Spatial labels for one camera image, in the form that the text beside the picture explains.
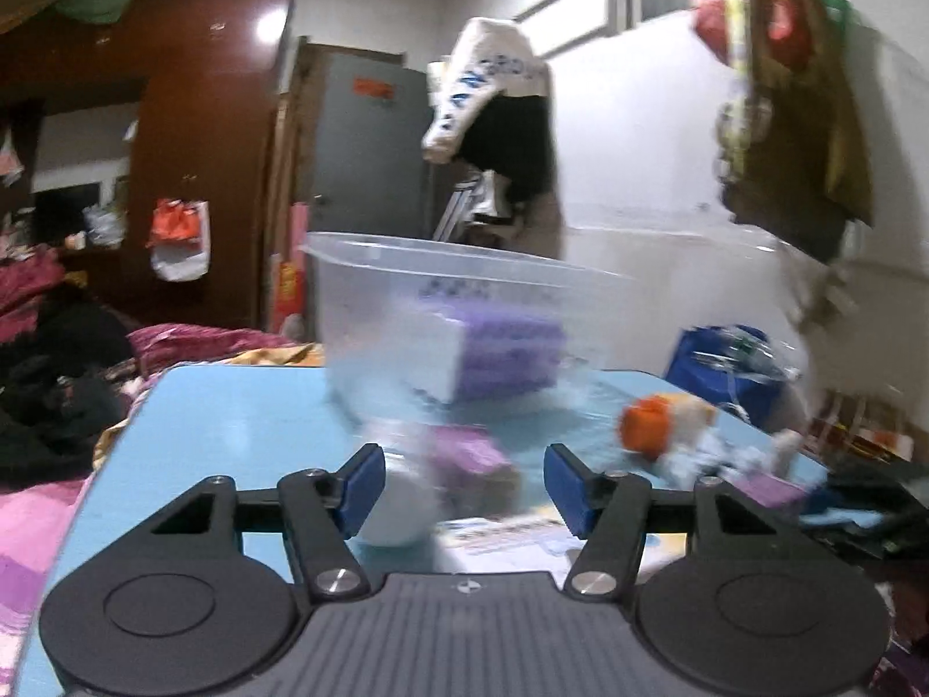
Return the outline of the light blue cloth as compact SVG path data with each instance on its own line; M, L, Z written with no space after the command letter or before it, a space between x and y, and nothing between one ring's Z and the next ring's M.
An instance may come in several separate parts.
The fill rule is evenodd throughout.
M660 477L672 488L686 491L704 480L733 482L768 468L768 451L732 445L716 428L707 428L694 441L675 442L657 461Z

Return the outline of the orange yellow tissue pack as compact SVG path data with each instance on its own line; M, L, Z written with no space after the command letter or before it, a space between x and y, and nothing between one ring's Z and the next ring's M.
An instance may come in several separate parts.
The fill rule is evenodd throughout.
M693 393L653 393L620 414L617 434L626 451L655 462L674 447L693 448L716 414L715 406Z

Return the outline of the white orange box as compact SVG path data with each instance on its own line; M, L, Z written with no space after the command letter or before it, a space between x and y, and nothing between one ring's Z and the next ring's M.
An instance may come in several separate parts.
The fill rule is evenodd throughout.
M434 533L434 564L455 574L546 571L562 587L582 548L556 511L538 510L443 522Z

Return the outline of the small purple box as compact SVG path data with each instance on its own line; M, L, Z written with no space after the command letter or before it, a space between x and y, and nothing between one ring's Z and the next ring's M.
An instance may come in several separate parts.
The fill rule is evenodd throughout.
M449 519L499 518L517 511L517 466L480 426L433 425L430 462Z

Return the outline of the white plastic basket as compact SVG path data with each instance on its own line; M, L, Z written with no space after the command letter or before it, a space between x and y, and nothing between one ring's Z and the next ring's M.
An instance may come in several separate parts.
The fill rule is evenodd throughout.
M489 422L586 408L630 279L565 261L310 231L327 385L359 420Z

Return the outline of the purple tissue pack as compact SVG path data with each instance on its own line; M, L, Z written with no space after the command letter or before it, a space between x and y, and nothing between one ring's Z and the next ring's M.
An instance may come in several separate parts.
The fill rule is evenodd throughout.
M441 404L521 397L553 387L567 337L529 308L424 302L400 319L403 381Z

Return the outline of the blue shopping bag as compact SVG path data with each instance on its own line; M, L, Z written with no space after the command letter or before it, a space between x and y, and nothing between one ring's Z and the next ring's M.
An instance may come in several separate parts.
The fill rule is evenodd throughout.
M723 324L684 330L664 379L761 428L800 373L763 330Z

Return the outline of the pink floral bedding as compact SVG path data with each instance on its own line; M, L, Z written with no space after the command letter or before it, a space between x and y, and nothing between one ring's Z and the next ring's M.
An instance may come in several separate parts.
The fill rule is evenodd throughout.
M2 494L0 510L0 615L2 694L14 689L31 620L47 576L93 479L36 484Z

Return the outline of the orange white hanging bag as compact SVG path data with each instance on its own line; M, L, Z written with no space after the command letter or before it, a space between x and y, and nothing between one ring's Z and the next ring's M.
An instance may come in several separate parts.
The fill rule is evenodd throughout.
M208 203L161 198L154 208L148 250L157 279L172 283L203 279L211 264Z

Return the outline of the red plaid blanket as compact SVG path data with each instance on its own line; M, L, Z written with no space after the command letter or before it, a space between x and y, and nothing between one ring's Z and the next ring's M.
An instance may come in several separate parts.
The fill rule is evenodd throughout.
M156 373L181 362L212 362L254 349L290 348L290 338L254 329L155 324L133 329L90 291L64 277L57 253L39 247L2 262L2 371L38 364L80 376L129 365Z

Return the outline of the grey metal door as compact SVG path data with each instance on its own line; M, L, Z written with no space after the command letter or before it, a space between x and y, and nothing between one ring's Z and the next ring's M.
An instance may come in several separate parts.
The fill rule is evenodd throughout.
M427 76L336 52L327 57L314 149L301 184L309 227L422 238L430 225Z

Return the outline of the hanging brown bags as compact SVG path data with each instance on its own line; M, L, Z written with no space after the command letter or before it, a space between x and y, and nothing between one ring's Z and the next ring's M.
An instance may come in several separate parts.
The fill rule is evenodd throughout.
M865 134L830 0L699 0L693 31L739 79L716 122L715 175L735 224L839 258L874 222Z

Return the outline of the white black hanging hoodie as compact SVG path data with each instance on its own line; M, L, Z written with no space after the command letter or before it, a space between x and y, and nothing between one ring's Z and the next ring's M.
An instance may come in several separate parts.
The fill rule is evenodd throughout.
M442 231L504 247L551 208L554 145L548 63L517 22L473 17L451 55L430 66L433 120L420 151L432 166L474 171L453 196Z

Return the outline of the dark red wooden wardrobe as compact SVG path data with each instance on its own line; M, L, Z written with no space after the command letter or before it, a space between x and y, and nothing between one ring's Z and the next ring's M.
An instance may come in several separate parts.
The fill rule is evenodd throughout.
M2 98L44 110L137 101L128 233L68 258L143 324L255 328L263 311L266 160L293 0L134 0L113 26L33 17L2 38ZM159 279L146 248L162 198L203 200L210 269Z

